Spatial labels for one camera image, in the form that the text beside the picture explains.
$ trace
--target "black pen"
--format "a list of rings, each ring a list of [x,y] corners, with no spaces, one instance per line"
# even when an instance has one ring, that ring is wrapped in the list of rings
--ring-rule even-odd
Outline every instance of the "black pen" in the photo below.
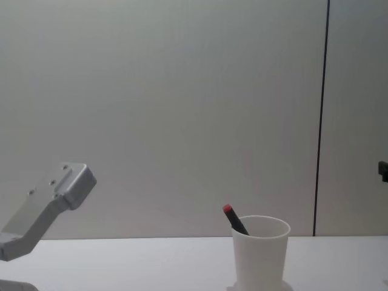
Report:
[[[230,204],[226,204],[223,208],[223,211],[228,217],[230,224],[232,225],[232,228],[236,230],[237,232],[240,232],[244,235],[249,235],[247,230],[245,229],[243,223],[236,215],[235,211],[233,210],[232,206]]]

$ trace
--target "gray wall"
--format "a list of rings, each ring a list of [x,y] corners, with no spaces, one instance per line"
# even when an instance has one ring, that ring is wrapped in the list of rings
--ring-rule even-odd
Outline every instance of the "gray wall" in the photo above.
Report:
[[[46,238],[311,235],[326,0],[0,3],[0,226],[51,164],[98,185]]]
[[[388,3],[332,1],[318,188],[319,235],[387,235]]]

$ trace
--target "gray robotic arm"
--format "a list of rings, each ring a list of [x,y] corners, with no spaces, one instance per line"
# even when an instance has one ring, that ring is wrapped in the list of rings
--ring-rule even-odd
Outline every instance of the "gray robotic arm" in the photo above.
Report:
[[[10,261],[30,253],[56,217],[77,209],[95,184],[85,164],[62,163],[50,171],[0,232],[0,259]],[[18,289],[20,284],[31,286],[0,280],[0,291],[29,290]]]

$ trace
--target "white cup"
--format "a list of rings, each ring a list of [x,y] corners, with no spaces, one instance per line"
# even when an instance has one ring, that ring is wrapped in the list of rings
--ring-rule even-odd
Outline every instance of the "white cup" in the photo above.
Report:
[[[239,291],[280,291],[291,227],[269,216],[240,220],[249,235],[232,229]]]

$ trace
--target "tabletop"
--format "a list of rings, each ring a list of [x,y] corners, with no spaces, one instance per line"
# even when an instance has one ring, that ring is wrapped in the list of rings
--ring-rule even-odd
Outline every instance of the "tabletop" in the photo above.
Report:
[[[237,291],[232,238],[41,241],[0,262],[39,291]],[[283,291],[388,290],[388,237],[289,238]]]

